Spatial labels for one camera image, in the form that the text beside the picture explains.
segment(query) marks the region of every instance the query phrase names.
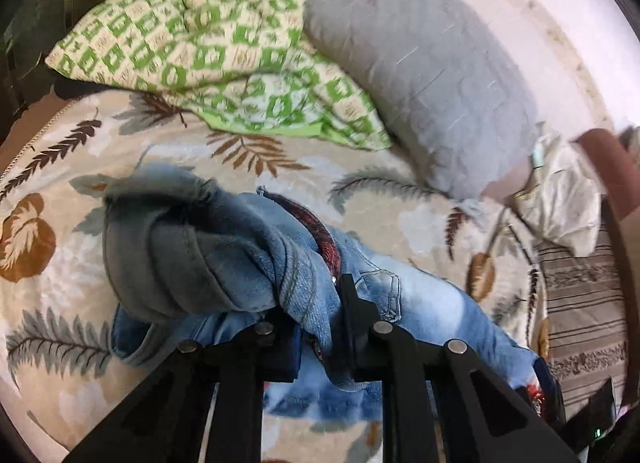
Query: fern leaf pattern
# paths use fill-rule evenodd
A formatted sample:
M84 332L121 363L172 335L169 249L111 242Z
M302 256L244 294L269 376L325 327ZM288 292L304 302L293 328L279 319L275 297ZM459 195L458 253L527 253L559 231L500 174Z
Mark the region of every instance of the fern leaf pattern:
M135 134L141 130L159 125L166 125L177 117L180 118L180 123L184 128L187 128L182 108L173 106L160 96L151 93L137 93L130 98L130 101L131 109L113 117L116 120L128 120L118 130L118 134L121 136Z
M533 318L533 310L536 307L536 299L538 297L538 280L540 274L536 268L529 271L529 305L527 307L527 341L529 341L529 332L531 329L531 320Z
M454 207L447 217L447 227L445 229L447 251L449 252L449 258L453 261L453 244L456 240L456 233L460 229L463 223L469 220L462 208Z
M329 192L329 202L340 214L344 214L345 203L362 190L390 194L402 201L425 199L437 193L434 189L415 184L394 170L368 166L334 183Z
M22 324L6 338L7 362L15 382L20 364L43 363L48 373L55 370L64 377L76 370L81 375L94 370L95 378L103 376L111 360L110 328L102 324L98 333L91 322L83 323L76 316L71 326L62 316L56 317L51 308L46 316L40 310L33 314L22 312Z
M491 319L494 324L501 327L507 321L516 317L520 313L520 307L523 302L526 302L526 300L521 299L519 295L516 295L512 299L505 299L498 302L491 313Z
M308 170L309 167L287 157L287 153L279 139L256 134L229 134L221 130L208 136L208 145L221 143L211 157L224 156L222 163L231 164L234 170L246 164L246 171L254 169L259 176L265 168L274 178L278 177L278 169Z
M28 164L20 174L7 182L4 189L0 192L0 201L5 199L13 189L27 181L36 170L43 169L48 164L55 163L58 158L65 159L65 156L75 151L79 145L86 144L87 139L95 136L95 130L100 126L102 126L102 122L96 120L95 117L93 120L79 122L76 128L72 129L71 133L60 141L60 143L52 145L47 150L36 154L30 164Z

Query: black metal bracket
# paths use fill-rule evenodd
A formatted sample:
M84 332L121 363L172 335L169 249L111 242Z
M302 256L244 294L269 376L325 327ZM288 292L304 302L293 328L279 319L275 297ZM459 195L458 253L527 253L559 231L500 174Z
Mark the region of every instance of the black metal bracket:
M385 463L436 463L433 387L449 463L575 463L574 453L463 341L419 342L381 321L351 275L338 285L356 382L382 380ZM258 463L264 382L298 375L302 331L284 312L231 342L183 341L65 459L65 463L196 463L219 383L206 463Z
M206 462L259 462L264 382L293 382L301 349L280 308L231 342L183 341L64 461L196 463L219 383Z

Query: denim fabric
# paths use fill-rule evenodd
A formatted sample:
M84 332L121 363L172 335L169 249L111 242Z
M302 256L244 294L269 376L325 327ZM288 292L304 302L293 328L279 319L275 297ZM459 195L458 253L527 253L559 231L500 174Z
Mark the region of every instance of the denim fabric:
M380 419L380 384L353 385L342 363L332 263L308 225L287 211L292 202L260 193L229 194L166 164L141 166L109 185L103 240L120 300L114 354L151 368L182 339L227 341L281 305L318 340L323 362L305 347L299 379L271 384L265 408L293 417ZM339 273L353 275L359 297L374 302L383 319L418 340L464 340L512 387L534 378L537 355L518 347L458 288L340 230L314 226L337 249Z

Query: white cloth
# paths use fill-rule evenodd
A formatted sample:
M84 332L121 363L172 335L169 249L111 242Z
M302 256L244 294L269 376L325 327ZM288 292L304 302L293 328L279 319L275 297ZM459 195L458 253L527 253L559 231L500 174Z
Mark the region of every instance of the white cloth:
M575 257L593 252L600 229L600 190L588 160L556 131L542 127L536 148L543 165L515 196L516 210L539 239L569 248Z

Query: crumpled fabric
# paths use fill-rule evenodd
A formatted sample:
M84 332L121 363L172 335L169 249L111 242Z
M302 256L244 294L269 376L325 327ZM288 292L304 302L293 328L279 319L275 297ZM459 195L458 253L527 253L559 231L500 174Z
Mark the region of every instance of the crumpled fabric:
M280 305L315 340L303 348L296 382L267 388L265 409L380 421L380 382L354 384L343 352L335 281L350 273L359 297L416 339L462 339L512 387L536 382L537 354L519 347L468 295L373 252L282 196L263 189L230 194L176 166L144 164L110 184L104 201L104 260L120 301L111 349L126 363L153 368L183 339L231 340Z
M542 126L529 186L515 207L538 239L567 247L574 257L590 255L600 229L600 187L590 164L560 134Z

